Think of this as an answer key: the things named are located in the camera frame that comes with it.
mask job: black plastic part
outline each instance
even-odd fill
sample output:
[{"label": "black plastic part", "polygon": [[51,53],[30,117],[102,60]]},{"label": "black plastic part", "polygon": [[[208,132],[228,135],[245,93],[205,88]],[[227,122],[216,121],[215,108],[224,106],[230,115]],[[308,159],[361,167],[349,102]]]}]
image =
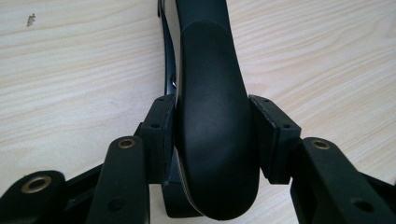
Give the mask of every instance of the black plastic part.
[{"label": "black plastic part", "polygon": [[387,203],[393,214],[396,215],[396,186],[392,186],[372,176],[362,174],[375,192]]},{"label": "black plastic part", "polygon": [[260,165],[271,184],[289,184],[290,153],[300,141],[301,128],[272,101],[250,95],[259,139]]},{"label": "black plastic part", "polygon": [[143,141],[113,141],[105,158],[86,223],[149,223],[149,185]]},{"label": "black plastic part", "polygon": [[218,220],[253,204],[259,161],[225,1],[177,1],[181,73],[176,147],[193,206]]},{"label": "black plastic part", "polygon": [[177,167],[176,152],[172,156],[168,179],[163,183],[163,201],[166,215],[169,217],[201,217],[202,215],[190,204],[184,193]]},{"label": "black plastic part", "polygon": [[175,51],[172,43],[172,37],[169,32],[168,22],[164,16],[163,9],[159,8],[161,11],[161,20],[163,22],[163,44],[165,47],[165,95],[176,93],[176,60]]},{"label": "black plastic part", "polygon": [[40,171],[17,182],[0,199],[0,223],[54,223],[65,205],[64,175]]},{"label": "black plastic part", "polygon": [[231,34],[230,18],[225,0],[170,0],[176,1],[181,33],[198,21],[210,21]]},{"label": "black plastic part", "polygon": [[102,164],[66,182],[67,204],[58,223],[84,223],[102,171]]},{"label": "black plastic part", "polygon": [[335,144],[306,138],[294,158],[291,198],[300,223],[396,223]]},{"label": "black plastic part", "polygon": [[173,142],[175,96],[157,98],[140,126],[139,136],[145,142],[148,182],[161,184],[169,176]]}]

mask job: small hole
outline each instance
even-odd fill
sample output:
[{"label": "small hole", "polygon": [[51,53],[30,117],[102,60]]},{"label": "small hole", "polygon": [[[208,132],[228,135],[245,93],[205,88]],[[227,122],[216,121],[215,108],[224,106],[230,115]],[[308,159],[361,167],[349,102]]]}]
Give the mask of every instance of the small hole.
[{"label": "small hole", "polygon": [[129,148],[129,147],[134,147],[135,144],[136,141],[134,139],[124,139],[119,141],[117,145],[120,148]]},{"label": "small hole", "polygon": [[352,204],[355,205],[357,208],[359,208],[361,211],[366,212],[366,213],[372,213],[374,212],[374,208],[364,201],[363,199],[352,199]]},{"label": "small hole", "polygon": [[107,204],[107,209],[110,212],[118,212],[125,206],[125,204],[126,202],[123,198],[115,198]]},{"label": "small hole", "polygon": [[330,145],[323,142],[323,141],[319,141],[319,140],[313,140],[311,142],[312,146],[317,147],[319,149],[329,149]]},{"label": "small hole", "polygon": [[39,175],[27,181],[21,188],[23,193],[36,193],[49,186],[51,177],[48,175]]},{"label": "small hole", "polygon": [[43,186],[46,183],[44,179],[37,179],[29,185],[29,189],[35,189]]},{"label": "small hole", "polygon": [[177,81],[176,81],[176,76],[175,76],[175,75],[172,76],[172,85],[173,85],[174,87],[177,86]]}]

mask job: wood grain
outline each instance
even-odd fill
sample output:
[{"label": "wood grain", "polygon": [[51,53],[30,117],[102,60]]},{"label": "wood grain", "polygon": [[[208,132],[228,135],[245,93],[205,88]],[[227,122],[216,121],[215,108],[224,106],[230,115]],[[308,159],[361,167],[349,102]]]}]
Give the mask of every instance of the wood grain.
[{"label": "wood grain", "polygon": [[[228,1],[247,91],[337,144],[358,170],[396,181],[396,2]],[[0,3],[0,192],[24,175],[69,179],[101,163],[163,94],[155,0]],[[35,13],[33,25],[27,27]],[[289,186],[263,178],[226,223],[296,223]],[[171,219],[150,186],[152,223]]]}]

